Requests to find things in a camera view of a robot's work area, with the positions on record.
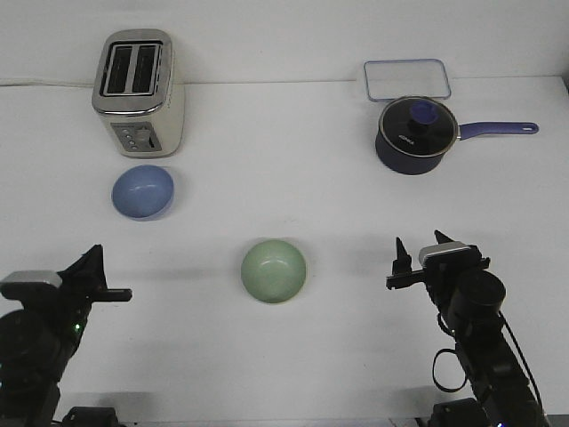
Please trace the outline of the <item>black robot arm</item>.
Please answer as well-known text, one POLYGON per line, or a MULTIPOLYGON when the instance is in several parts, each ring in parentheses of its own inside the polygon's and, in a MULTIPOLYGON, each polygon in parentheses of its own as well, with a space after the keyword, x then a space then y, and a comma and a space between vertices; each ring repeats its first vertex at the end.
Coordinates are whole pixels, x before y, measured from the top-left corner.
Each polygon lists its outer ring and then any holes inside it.
POLYGON ((420 268, 402 240, 386 279, 389 290, 422 283, 437 308, 440 329, 453 339, 473 395, 434 405, 427 426, 547 426, 541 396, 511 327, 501 312, 506 288, 489 271, 490 260, 475 245, 441 231, 436 244, 419 252, 420 268))
POLYGON ((10 273, 1 295, 21 304, 1 317, 1 424, 53 426, 59 383, 93 304, 128 302, 132 290, 108 288, 103 248, 95 245, 62 271, 10 273))

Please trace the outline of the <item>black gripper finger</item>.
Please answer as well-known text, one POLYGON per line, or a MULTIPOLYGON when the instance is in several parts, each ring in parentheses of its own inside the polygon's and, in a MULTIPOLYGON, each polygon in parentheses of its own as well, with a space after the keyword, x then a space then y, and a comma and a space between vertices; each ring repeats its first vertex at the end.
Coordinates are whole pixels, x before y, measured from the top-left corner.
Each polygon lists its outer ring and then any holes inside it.
POLYGON ((435 235, 435 239, 439 245, 445 245, 445 244, 450 244, 450 243, 454 242, 454 240, 452 238, 446 236, 446 234, 444 234, 440 230, 434 230, 434 235, 435 235))
POLYGON ((74 292, 94 292, 100 288, 100 245, 92 246, 76 262, 59 271, 61 288, 74 292))
POLYGON ((400 237, 395 240, 396 259, 392 262, 391 273, 393 276, 409 275, 413 272, 412 258, 407 253, 404 243, 400 237))
POLYGON ((98 290, 108 290, 108 284, 104 270, 104 252, 102 245, 97 245, 97 281, 98 290))

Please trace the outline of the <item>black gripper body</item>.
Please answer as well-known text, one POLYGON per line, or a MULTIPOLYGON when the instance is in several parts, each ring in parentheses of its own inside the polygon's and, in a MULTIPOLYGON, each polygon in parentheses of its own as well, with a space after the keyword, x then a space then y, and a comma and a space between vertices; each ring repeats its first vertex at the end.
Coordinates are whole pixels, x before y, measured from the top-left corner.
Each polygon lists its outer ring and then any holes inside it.
POLYGON ((96 302, 129 302, 131 299, 132 289, 104 286, 69 289, 61 296, 63 311, 68 320, 86 320, 96 302))
POLYGON ((445 302, 450 299, 458 275, 469 270, 485 270, 490 265, 489 257, 444 256, 428 262, 426 268, 413 270, 409 275, 387 276, 388 290, 402 289, 415 283, 423 283, 432 302, 445 302))

